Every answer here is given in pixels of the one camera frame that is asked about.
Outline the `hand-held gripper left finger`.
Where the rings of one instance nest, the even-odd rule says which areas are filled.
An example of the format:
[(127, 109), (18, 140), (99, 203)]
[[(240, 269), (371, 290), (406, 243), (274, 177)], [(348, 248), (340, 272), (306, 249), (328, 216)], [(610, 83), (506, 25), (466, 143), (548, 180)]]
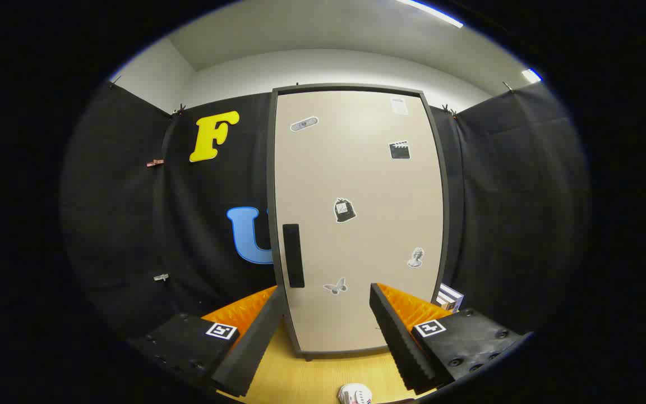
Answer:
[(195, 317), (177, 314), (128, 342), (193, 388), (244, 397), (284, 316), (284, 292), (268, 287)]

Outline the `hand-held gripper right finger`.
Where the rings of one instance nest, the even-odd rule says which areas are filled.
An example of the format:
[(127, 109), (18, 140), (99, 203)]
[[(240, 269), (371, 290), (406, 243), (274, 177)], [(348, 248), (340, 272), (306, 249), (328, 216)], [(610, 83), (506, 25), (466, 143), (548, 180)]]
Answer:
[(374, 282), (370, 309), (406, 389), (451, 391), (512, 356), (533, 333), (517, 333), (479, 310), (443, 309)]

